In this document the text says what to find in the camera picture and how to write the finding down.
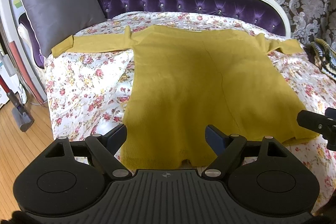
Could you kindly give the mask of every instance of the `silver screw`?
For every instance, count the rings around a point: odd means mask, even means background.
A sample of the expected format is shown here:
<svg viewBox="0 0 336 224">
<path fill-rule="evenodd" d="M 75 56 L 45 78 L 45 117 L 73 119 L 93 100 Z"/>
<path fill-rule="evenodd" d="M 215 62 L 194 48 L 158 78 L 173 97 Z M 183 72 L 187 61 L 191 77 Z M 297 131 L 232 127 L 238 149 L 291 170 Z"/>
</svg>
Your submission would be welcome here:
<svg viewBox="0 0 336 224">
<path fill-rule="evenodd" d="M 215 178 L 221 175 L 221 172 L 217 169 L 208 169 L 204 172 L 207 177 Z"/>
<path fill-rule="evenodd" d="M 114 175 L 117 178 L 123 178 L 128 175 L 128 171 L 125 169 L 117 169 L 112 172 L 112 175 Z"/>
</svg>

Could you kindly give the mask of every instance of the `pillow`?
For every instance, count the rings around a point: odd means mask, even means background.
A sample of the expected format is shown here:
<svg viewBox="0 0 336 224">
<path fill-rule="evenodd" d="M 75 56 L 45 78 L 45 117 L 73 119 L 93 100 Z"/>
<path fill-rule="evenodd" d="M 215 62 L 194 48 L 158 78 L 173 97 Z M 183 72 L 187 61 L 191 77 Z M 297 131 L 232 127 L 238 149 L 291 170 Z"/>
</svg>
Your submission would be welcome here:
<svg viewBox="0 0 336 224">
<path fill-rule="evenodd" d="M 52 47 L 82 29 L 106 21 L 98 0 L 21 0 L 31 27 L 48 57 Z"/>
</svg>

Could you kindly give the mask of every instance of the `red pole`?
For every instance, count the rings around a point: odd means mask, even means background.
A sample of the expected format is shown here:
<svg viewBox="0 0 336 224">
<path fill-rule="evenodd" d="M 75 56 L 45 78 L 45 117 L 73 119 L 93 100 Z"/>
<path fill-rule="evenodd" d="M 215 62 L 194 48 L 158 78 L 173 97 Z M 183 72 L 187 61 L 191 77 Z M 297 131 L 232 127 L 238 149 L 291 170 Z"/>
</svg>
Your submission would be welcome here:
<svg viewBox="0 0 336 224">
<path fill-rule="evenodd" d="M 1 77 L 1 75 L 0 75 L 0 86 L 2 86 L 6 94 L 11 91 L 6 82 L 4 81 L 4 79 Z"/>
</svg>

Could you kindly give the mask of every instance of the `bed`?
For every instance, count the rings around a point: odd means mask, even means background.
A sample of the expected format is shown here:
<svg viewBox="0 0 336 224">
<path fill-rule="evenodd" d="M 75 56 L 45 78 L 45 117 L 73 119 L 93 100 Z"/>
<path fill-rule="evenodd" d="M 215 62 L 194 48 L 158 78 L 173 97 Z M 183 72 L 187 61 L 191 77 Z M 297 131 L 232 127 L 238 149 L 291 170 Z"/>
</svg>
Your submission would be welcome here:
<svg viewBox="0 0 336 224">
<path fill-rule="evenodd" d="M 121 33 L 153 24 L 188 30 L 239 29 L 250 35 L 289 38 L 290 23 L 274 0 L 98 0 L 107 22 L 81 30 L 76 35 Z M 122 123 L 132 91 L 132 50 L 100 54 L 64 53 L 43 57 L 25 15 L 19 34 L 31 48 L 35 68 L 45 83 L 54 138 L 83 140 L 90 134 L 105 134 Z M 305 53 L 272 52 L 269 58 L 308 110 L 324 113 L 336 107 L 336 84 L 309 62 Z M 336 153 L 318 137 L 288 149 L 320 182 L 314 212 L 328 202 L 336 188 Z"/>
</svg>

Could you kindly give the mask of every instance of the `ribbed gray plate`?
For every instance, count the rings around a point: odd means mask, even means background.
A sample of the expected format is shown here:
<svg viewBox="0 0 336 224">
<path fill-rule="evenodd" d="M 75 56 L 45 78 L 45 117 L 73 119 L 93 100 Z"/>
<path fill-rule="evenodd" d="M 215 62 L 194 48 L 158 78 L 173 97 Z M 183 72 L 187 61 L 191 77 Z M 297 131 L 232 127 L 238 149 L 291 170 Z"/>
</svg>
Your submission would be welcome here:
<svg viewBox="0 0 336 224">
<path fill-rule="evenodd" d="M 129 180 L 113 182 L 98 203 L 81 213 L 33 217 L 46 224 L 299 224 L 311 215 L 252 213 L 236 204 L 220 182 L 204 180 L 195 170 L 139 170 Z"/>
</svg>

